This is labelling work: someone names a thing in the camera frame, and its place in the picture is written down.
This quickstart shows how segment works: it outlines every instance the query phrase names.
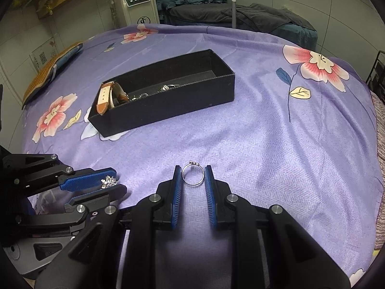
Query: purple bedsheet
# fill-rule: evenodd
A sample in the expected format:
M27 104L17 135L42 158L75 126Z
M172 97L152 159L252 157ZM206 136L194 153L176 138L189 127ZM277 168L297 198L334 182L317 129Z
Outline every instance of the purple bedsheet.
M348 276L366 270L383 191L369 90L344 61L284 45L292 44L205 26L102 33L26 107L24 152L56 153L75 169L115 168L131 192L121 207L154 193L177 164L209 164L252 204L282 205ZM88 122L102 81L205 49L235 72L234 102L110 138ZM157 288L229 288L230 235L211 230L204 185L182 194L178 231L157 235ZM55 212L69 197L51 190L33 202Z

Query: flower stem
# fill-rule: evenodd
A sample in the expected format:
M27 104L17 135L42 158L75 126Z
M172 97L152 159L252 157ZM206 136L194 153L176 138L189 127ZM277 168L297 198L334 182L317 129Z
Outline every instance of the flower stem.
M291 118L290 118L290 106L289 106L289 100L290 100L290 91L291 91L291 84L293 83L293 79L294 79L294 76L297 75L298 73L298 69L300 68L301 64L298 65L297 67L297 71L295 72L295 74L292 76L291 78L291 82L290 82L290 85L289 85L289 92L288 92L288 111L289 111L289 123L291 123Z

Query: pink flower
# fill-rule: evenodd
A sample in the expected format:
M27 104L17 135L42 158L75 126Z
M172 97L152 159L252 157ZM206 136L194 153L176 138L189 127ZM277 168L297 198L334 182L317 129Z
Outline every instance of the pink flower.
M40 140L40 134L44 131L44 137L54 136L58 127L63 124L65 120L65 113L72 103L77 99L75 93L70 93L63 98L63 96L57 98L48 108L37 122L36 132L32 137L35 143Z
M330 59L313 51L290 45L283 47L283 55L290 64L303 63L301 65L303 78L318 82L329 81L341 92L346 92L341 79L348 80L349 74L346 70L334 64Z
M138 33L125 34L123 36L124 40L121 42L121 44L123 45L123 44L131 42L131 41L136 42L139 40L143 40L143 39L147 38L148 34L158 33L158 31L156 29L148 29L143 24L139 24L138 29L140 30Z

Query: qr code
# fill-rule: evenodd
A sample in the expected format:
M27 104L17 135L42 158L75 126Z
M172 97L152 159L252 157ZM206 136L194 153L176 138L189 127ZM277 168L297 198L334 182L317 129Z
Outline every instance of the qr code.
M44 65L44 64L46 63L46 61L47 61L47 58L45 57L45 53L42 52L42 53L39 55L39 57L40 57L40 61L42 61L42 64Z

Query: yellow leaf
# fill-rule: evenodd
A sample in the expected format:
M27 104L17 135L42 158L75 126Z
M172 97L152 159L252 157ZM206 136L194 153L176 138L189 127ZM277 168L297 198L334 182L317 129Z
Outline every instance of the yellow leaf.
M81 114L82 114L82 110L79 110L74 117L70 118L70 120L68 121L67 125L63 128L63 130L75 124L79 120Z
M297 87L289 93L293 98L296 99L310 99L311 93L309 89L304 87Z

